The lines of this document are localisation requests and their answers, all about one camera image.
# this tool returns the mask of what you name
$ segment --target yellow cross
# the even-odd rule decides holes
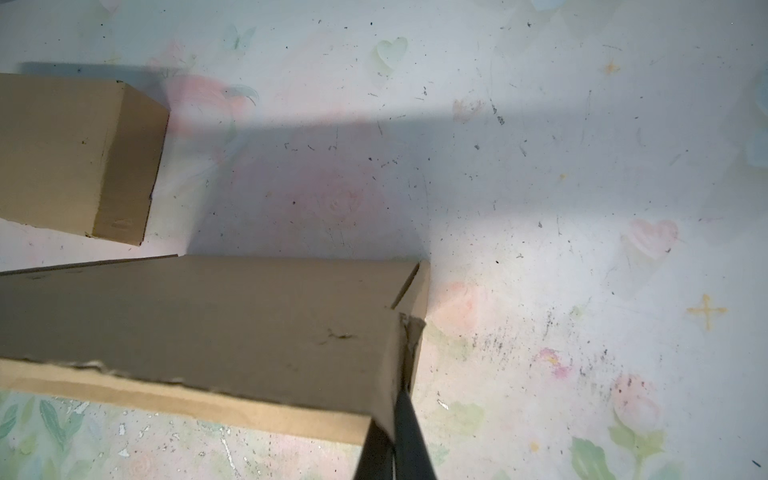
[[[704,294],[701,296],[701,303],[704,304],[703,308],[689,308],[687,311],[688,313],[703,313],[704,318],[707,319],[706,328],[707,328],[707,332],[709,332],[710,330],[712,330],[712,318],[711,318],[712,312],[725,313],[728,311],[728,309],[722,306],[718,306],[717,308],[711,308],[710,296],[707,294]]]

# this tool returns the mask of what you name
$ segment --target cardboard flap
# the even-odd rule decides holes
[[[146,396],[130,400],[141,390],[131,382],[139,380],[165,387],[153,394],[183,402],[174,393],[178,384],[219,397],[370,415],[394,438],[404,358],[412,363],[413,351],[392,303],[407,279],[413,286],[421,278],[413,271],[413,263],[187,256],[0,276],[0,356],[101,371],[83,372],[89,376],[75,382],[79,389],[69,382],[59,395],[125,398],[202,416],[188,401],[176,408]],[[410,296],[406,287],[402,298]],[[121,377],[128,383],[118,388],[130,395],[110,387],[105,399],[94,389],[99,376]],[[13,381],[12,388],[33,391],[45,384],[25,385],[18,372]],[[1,371],[0,385],[7,382]],[[53,382],[45,393],[57,394]]]

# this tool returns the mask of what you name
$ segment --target scratch mark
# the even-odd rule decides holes
[[[90,402],[83,402],[80,405],[78,405],[76,409],[74,409],[74,412],[79,415],[82,415],[82,413],[85,411],[86,408],[88,408],[90,404],[91,404]]]
[[[232,467],[232,471],[235,472],[235,477],[241,478],[240,472],[237,471],[235,463],[232,461],[232,453],[230,452],[230,447],[227,445],[227,440],[225,440],[224,437],[221,438],[221,443],[224,445],[224,450],[227,452],[227,460],[230,461],[230,467]]]
[[[592,90],[589,91],[589,94],[587,95],[587,110],[584,113],[584,123],[581,124],[581,144],[584,144],[584,130],[585,126],[584,124],[587,123],[587,119],[590,115],[590,106],[592,105]]]
[[[549,334],[549,327],[552,325],[552,312],[547,312],[547,328],[544,331],[544,337],[547,338],[547,335]]]
[[[422,172],[422,182],[424,183],[424,201],[427,203],[427,219],[429,219],[429,192],[427,191],[427,180],[426,178],[424,178],[423,172]]]

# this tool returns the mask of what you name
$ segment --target cardboard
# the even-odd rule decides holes
[[[0,388],[394,440],[429,265],[161,257],[0,274]]]
[[[115,80],[0,74],[0,217],[138,245],[168,110]]]

